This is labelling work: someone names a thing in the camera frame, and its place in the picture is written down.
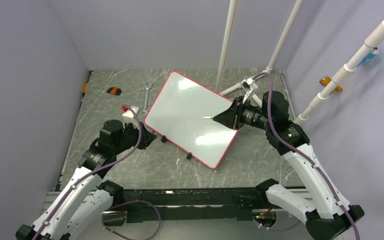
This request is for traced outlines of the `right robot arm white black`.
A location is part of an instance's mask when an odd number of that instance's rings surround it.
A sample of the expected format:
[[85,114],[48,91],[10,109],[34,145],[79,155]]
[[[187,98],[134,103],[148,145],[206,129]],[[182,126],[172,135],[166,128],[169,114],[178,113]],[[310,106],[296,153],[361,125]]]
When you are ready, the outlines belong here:
[[244,125],[265,131],[269,144],[296,171],[311,196],[298,196],[278,181],[268,179],[256,186],[256,203],[281,207],[302,222],[314,240],[333,240],[352,228],[360,239],[356,223],[365,216],[360,205],[352,205],[331,182],[316,157],[304,130],[289,119],[289,103],[278,91],[265,92],[262,106],[253,106],[244,96],[211,120],[233,130]]

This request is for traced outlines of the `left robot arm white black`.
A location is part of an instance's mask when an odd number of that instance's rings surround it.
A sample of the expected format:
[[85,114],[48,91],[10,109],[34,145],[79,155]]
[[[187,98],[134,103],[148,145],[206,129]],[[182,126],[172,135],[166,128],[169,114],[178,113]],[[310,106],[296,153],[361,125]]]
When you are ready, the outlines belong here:
[[34,223],[19,227],[16,239],[74,240],[102,212],[121,209],[125,203],[123,187],[103,179],[119,154],[145,150],[156,138],[142,122],[106,121],[69,183]]

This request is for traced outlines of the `red framed whiteboard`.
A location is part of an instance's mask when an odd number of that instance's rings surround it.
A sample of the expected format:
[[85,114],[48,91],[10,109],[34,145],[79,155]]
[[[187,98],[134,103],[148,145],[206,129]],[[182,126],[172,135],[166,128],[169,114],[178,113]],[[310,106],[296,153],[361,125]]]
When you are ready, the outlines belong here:
[[216,168],[237,135],[205,116],[215,116],[232,100],[172,71],[144,119],[145,125],[209,168]]

